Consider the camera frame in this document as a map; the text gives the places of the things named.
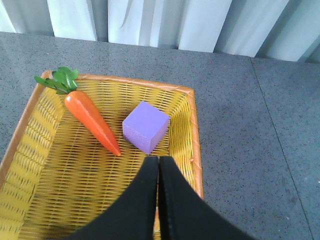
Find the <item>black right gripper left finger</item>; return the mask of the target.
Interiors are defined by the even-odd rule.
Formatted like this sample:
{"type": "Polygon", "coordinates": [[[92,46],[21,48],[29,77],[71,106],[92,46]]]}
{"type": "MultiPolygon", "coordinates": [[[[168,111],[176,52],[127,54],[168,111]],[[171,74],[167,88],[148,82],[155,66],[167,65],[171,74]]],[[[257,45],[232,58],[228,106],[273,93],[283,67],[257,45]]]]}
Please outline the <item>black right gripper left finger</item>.
{"type": "Polygon", "coordinates": [[[93,221],[65,240],[152,240],[159,158],[148,156],[122,195],[93,221]]]}

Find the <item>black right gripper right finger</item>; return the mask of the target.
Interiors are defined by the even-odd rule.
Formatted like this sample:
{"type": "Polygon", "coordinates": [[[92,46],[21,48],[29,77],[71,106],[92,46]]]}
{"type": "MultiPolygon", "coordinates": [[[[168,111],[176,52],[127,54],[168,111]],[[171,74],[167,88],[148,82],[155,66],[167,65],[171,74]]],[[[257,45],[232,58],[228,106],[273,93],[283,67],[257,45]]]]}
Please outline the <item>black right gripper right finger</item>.
{"type": "Polygon", "coordinates": [[[171,156],[159,158],[158,214],[163,240],[252,240],[204,202],[171,156]]]}

